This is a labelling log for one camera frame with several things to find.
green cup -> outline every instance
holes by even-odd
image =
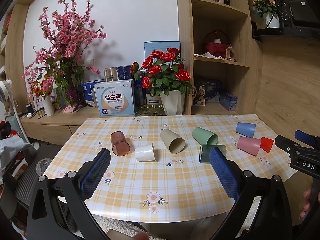
[[[196,127],[192,131],[192,137],[200,144],[217,144],[218,135],[206,129]]]
[[[222,154],[227,157],[227,148],[224,144],[217,144],[217,145],[201,145],[200,152],[199,152],[199,162],[200,163],[210,163],[210,151],[211,149],[217,147]]]

perfume bottle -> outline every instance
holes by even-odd
[[[231,43],[227,48],[227,60],[233,61],[233,47],[231,46]]]

metal screw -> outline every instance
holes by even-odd
[[[70,171],[70,172],[68,172],[68,177],[69,177],[69,178],[73,178],[75,175],[76,175],[76,172],[75,172],[75,171]]]
[[[281,181],[281,177],[279,175],[274,175],[273,178],[275,181]]]
[[[243,175],[247,178],[251,177],[252,176],[252,172],[251,171],[244,171],[243,172]]]
[[[44,181],[45,180],[45,176],[44,175],[41,175],[40,177],[39,177],[39,181]]]

human hand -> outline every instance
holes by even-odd
[[[303,193],[304,200],[300,204],[300,209],[302,209],[300,213],[300,218],[304,218],[306,215],[306,211],[310,208],[310,197],[311,197],[312,188],[308,189]]]

pink cup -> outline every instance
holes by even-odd
[[[261,139],[240,136],[237,143],[237,148],[253,156],[257,156],[260,145]]]

